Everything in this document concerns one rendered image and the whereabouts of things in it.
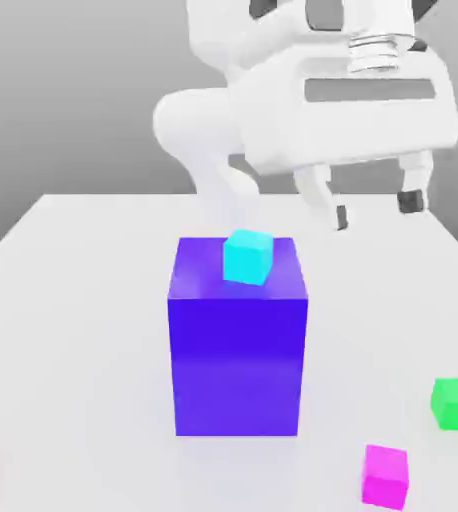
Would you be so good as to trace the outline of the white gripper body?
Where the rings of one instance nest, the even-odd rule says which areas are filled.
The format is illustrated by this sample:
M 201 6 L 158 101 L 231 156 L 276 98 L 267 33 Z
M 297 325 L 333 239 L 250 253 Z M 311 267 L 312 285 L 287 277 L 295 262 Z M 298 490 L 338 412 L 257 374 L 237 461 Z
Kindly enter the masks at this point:
M 458 109 L 447 67 L 431 49 L 408 52 L 391 72 L 347 71 L 345 47 L 290 47 L 246 71 L 231 85 L 233 115 L 247 162 L 261 175 L 310 165 L 345 165 L 451 148 L 458 141 Z M 365 93 L 391 82 L 406 92 L 427 80 L 427 99 L 366 98 L 309 102 L 313 79 Z

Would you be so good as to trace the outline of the small cyan cube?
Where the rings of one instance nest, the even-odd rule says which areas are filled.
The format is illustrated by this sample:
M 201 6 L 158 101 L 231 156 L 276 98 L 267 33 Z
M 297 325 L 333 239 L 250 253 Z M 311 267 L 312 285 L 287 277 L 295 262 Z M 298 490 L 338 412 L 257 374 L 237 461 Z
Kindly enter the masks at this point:
M 262 286 L 272 268 L 273 244 L 269 233 L 235 230 L 223 243 L 223 279 Z

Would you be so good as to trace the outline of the small green cube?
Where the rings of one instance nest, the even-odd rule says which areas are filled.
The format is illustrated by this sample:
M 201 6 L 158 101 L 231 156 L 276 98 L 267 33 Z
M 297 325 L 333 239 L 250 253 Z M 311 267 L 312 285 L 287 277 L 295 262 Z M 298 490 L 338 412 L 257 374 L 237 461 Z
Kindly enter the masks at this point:
M 458 431 L 458 378 L 435 379 L 430 407 L 441 430 Z

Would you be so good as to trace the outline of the small magenta cube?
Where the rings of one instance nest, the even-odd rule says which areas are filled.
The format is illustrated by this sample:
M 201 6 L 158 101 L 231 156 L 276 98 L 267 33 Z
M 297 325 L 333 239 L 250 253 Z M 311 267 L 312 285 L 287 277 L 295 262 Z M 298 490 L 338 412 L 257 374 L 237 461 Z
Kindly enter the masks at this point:
M 407 452 L 368 444 L 365 447 L 362 470 L 361 501 L 402 511 L 408 490 Z

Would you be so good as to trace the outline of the large purple box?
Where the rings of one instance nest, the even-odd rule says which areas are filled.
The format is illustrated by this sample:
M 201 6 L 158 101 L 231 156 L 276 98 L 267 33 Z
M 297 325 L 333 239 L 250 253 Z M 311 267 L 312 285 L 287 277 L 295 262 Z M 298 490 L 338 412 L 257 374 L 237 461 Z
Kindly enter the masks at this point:
M 180 238 L 167 297 L 175 430 L 294 436 L 308 294 L 296 246 L 274 241 L 261 286 L 222 277 L 221 238 Z

